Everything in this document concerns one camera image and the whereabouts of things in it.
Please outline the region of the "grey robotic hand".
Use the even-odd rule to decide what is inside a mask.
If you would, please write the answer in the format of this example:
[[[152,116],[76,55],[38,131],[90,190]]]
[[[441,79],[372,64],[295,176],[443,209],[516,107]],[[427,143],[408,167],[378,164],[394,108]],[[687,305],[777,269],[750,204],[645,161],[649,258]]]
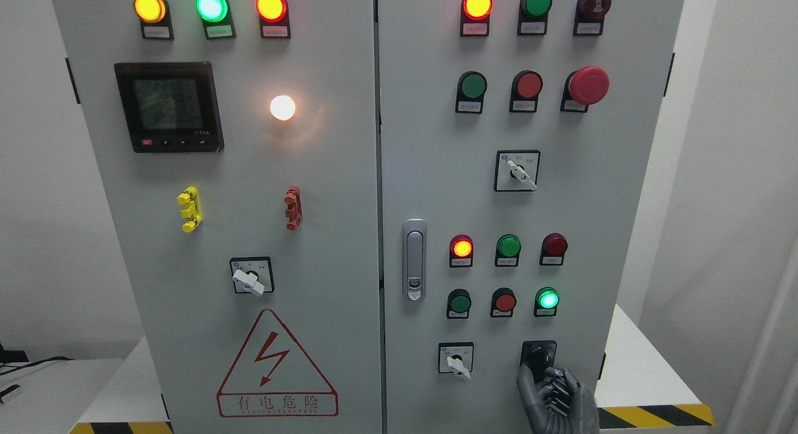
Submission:
[[[533,433],[599,433],[595,397],[567,369],[549,367],[541,386],[530,368],[521,365],[516,385]]]

